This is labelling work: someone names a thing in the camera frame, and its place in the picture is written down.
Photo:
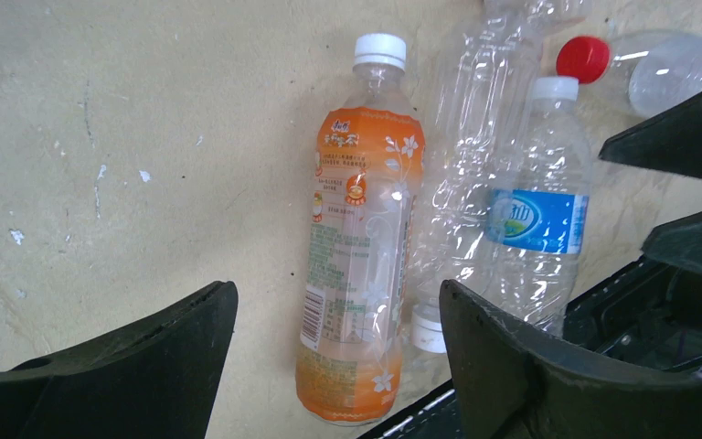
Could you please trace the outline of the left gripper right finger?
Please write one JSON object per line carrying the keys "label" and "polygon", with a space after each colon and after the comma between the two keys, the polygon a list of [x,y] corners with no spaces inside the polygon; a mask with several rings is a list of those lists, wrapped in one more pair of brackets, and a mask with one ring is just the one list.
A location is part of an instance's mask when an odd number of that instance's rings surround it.
{"label": "left gripper right finger", "polygon": [[700,378],[576,346],[453,280],[440,309],[469,438],[702,438]]}

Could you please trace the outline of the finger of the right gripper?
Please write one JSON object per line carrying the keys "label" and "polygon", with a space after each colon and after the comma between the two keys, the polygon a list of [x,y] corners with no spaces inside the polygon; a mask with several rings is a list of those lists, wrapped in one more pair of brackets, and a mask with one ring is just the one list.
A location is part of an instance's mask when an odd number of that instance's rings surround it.
{"label": "finger of the right gripper", "polygon": [[702,179],[702,92],[610,137],[599,159]]}

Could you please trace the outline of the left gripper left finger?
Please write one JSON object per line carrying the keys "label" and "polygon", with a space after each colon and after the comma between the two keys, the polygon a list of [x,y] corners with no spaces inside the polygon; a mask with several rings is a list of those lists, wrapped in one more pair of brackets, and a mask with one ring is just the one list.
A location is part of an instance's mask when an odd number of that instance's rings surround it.
{"label": "left gripper left finger", "polygon": [[0,371],[0,438],[202,438],[234,333],[215,281],[129,325]]}

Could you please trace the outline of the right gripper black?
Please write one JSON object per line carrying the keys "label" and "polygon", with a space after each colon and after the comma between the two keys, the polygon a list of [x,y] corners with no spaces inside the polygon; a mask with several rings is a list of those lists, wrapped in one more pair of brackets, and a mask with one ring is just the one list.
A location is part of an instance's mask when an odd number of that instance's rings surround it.
{"label": "right gripper black", "polygon": [[[632,262],[573,300],[559,338],[612,359],[702,379],[702,211],[653,228],[641,251],[657,262]],[[368,436],[469,438],[452,377]]]}

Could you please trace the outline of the blue label water bottle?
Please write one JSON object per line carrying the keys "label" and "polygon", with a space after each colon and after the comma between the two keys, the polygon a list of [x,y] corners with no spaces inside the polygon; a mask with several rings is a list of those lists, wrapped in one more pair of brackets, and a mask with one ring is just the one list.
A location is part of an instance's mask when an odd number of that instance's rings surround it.
{"label": "blue label water bottle", "polygon": [[493,194],[495,265],[484,298],[562,337],[578,275],[593,158],[576,114],[579,82],[537,79],[519,174]]}

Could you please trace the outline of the clear unlabelled crushed bottle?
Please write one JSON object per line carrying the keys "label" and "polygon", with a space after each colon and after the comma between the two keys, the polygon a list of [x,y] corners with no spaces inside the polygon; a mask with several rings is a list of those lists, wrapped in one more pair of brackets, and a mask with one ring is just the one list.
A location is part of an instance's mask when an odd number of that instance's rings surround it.
{"label": "clear unlabelled crushed bottle", "polygon": [[485,1],[444,39],[406,273],[413,347],[446,351],[444,281],[487,289],[522,167],[545,39],[590,9],[588,1]]}

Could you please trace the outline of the orange tea bottle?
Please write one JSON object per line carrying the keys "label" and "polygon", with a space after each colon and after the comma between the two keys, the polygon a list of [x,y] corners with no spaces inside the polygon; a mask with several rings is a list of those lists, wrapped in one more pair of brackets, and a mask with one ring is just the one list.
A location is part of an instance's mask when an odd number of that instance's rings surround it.
{"label": "orange tea bottle", "polygon": [[316,138],[295,382],[303,407],[329,423],[373,423],[399,388],[411,212],[426,149],[401,89],[406,53],[400,37],[359,37],[356,88]]}

